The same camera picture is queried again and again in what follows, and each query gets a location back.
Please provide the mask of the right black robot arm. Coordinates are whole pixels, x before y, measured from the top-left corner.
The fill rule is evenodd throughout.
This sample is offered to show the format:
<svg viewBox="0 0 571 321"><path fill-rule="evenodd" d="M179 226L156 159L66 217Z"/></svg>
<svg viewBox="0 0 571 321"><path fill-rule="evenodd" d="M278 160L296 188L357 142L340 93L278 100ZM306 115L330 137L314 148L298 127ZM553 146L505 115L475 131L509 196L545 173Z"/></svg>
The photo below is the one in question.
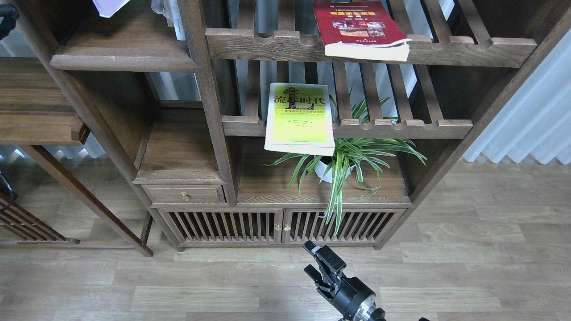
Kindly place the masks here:
<svg viewBox="0 0 571 321"><path fill-rule="evenodd" d="M348 278L346 263L328 246L316 246L308 240L303 245L312 254L319 270L304 269L322 295L343 317L341 321L384 321L385 311L375 306L375 293L357 277Z"/></svg>

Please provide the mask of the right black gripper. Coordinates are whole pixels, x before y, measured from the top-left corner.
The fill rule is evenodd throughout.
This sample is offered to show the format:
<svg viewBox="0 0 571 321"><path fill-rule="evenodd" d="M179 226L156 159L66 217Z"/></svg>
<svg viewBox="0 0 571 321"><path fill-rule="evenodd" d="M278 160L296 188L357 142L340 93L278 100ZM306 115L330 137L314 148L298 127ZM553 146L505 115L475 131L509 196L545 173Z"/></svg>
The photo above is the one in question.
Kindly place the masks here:
<svg viewBox="0 0 571 321"><path fill-rule="evenodd" d="M314 260L304 272L314 281L320 293L339 313L341 321L385 321L385 311L375 305L375 293L357 277L348 278L346 263L329 247L308 240L302 246Z"/></svg>

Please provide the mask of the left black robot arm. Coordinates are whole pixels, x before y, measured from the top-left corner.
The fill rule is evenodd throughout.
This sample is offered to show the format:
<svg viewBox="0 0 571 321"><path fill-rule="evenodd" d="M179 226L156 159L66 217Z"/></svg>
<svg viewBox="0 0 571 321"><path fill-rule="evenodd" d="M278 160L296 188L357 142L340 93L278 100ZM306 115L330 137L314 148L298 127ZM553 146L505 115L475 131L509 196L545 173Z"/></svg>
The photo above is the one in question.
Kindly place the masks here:
<svg viewBox="0 0 571 321"><path fill-rule="evenodd" d="M20 18L20 13L13 4L0 4L0 16L0 40L2 40L16 28L16 21Z"/></svg>

